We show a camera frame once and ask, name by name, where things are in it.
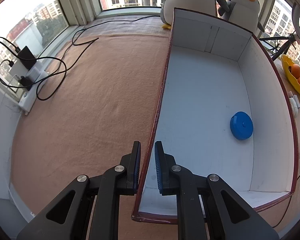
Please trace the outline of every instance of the yellow fruit bowl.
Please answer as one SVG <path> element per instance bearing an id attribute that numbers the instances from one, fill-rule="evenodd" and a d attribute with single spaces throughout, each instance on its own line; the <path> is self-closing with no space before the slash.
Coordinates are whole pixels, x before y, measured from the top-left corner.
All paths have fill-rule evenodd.
<path id="1" fill-rule="evenodd" d="M 282 63 L 284 73 L 286 74 L 286 77 L 288 78 L 290 84 L 300 94 L 300 84 L 298 83 L 297 79 L 289 71 L 289 66 L 292 66 L 294 64 L 294 62 L 287 55 L 282 55 L 281 63 Z"/>

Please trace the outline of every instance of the window sill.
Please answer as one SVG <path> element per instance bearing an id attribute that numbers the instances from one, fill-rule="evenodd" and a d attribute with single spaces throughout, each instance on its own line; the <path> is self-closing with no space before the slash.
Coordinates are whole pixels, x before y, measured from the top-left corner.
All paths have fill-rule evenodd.
<path id="1" fill-rule="evenodd" d="M 151 15 L 160 15 L 161 8 L 159 7 L 128 7 L 120 8 L 113 10 L 106 10 L 101 12 L 97 18 L 104 18 L 110 16 L 120 16 L 120 15 L 131 15 L 131 14 L 151 14 Z"/>

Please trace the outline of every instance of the power strip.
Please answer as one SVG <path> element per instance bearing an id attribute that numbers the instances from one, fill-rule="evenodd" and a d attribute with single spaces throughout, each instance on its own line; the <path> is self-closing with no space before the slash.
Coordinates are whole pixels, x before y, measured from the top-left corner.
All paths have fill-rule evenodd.
<path id="1" fill-rule="evenodd" d="M 40 79 L 45 78 L 47 76 L 48 76 L 48 73 L 42 70 L 40 72 L 40 75 L 39 75 L 37 80 L 40 80 Z M 41 90 L 42 86 L 45 84 L 46 81 L 47 80 L 44 80 L 40 84 L 38 91 Z M 25 91 L 25 93 L 22 95 L 22 98 L 19 101 L 19 106 L 21 107 L 22 110 L 25 111 L 25 115 L 28 115 L 28 113 L 30 112 L 30 110 L 31 110 L 36 98 L 37 98 L 36 90 L 37 90 L 37 87 L 38 87 L 39 83 L 34 84 L 32 86 L 32 88 L 30 89 L 30 91 Z"/>

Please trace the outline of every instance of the black power adapter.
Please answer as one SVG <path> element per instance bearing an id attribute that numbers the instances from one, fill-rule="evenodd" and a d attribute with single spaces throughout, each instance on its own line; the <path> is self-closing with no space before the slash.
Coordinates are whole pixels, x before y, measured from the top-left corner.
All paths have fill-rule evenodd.
<path id="1" fill-rule="evenodd" d="M 35 56 L 29 50 L 28 46 L 25 46 L 22 50 L 20 50 L 18 52 L 18 56 L 20 58 L 32 59 L 32 60 L 20 59 L 21 63 L 26 67 L 27 70 L 30 70 L 33 67 L 33 65 L 37 62 Z"/>

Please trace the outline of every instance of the floor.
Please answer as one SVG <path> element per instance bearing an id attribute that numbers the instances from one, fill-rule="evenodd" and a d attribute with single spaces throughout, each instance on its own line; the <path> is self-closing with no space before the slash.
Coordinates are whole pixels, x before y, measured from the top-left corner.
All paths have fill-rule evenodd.
<path id="1" fill-rule="evenodd" d="M 107 20 L 111 19 L 103 18 L 94 24 Z M 22 116 L 12 147 L 11 181 L 32 212 L 37 214 L 77 175 L 96 176 L 118 164 L 121 156 L 131 151 L 134 140 L 141 141 L 143 159 L 169 44 L 170 31 L 161 25 L 159 17 L 152 17 L 88 30 L 81 41 L 96 35 L 99 40 L 69 71 L 50 100 L 37 100 L 29 115 Z M 74 62 L 81 51 L 80 47 L 72 48 L 65 57 L 66 63 Z M 287 90 L 296 93 L 282 68 L 278 69 Z M 59 80 L 48 80 L 41 96 L 48 95 Z M 300 173 L 300 110 L 296 123 Z M 119 239 L 177 239 L 176 225 L 132 221 L 134 198 L 121 197 Z M 287 202 L 260 214 L 275 225 Z M 276 230 L 280 231 L 299 211 L 300 179 L 288 212 Z"/>

